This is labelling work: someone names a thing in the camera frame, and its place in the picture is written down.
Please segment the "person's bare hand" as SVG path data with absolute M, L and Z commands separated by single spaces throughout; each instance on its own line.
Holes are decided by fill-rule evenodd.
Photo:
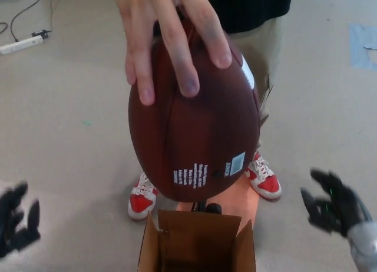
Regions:
M 140 101 L 150 106 L 155 101 L 151 46 L 153 27 L 158 22 L 178 85 L 185 97 L 194 97 L 200 89 L 186 33 L 176 8 L 182 6 L 204 41 L 210 59 L 220 68 L 228 68 L 232 54 L 214 8 L 209 0 L 115 0 L 127 43 L 125 73 L 129 84 L 137 84 Z

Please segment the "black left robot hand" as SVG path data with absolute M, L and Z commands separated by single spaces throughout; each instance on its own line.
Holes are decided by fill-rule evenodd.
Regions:
M 1 258 L 13 251 L 22 251 L 40 240 L 40 205 L 35 200 L 27 215 L 27 225 L 18 227 L 25 213 L 19 208 L 28 191 L 28 183 L 22 181 L 1 194 Z

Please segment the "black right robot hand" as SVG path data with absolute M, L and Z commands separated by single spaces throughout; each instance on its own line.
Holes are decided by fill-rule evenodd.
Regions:
M 312 226 L 346 238 L 354 226 L 373 221 L 356 191 L 344 184 L 336 174 L 311 168 L 310 176 L 329 196 L 328 199 L 314 197 L 306 188 L 300 189 Z

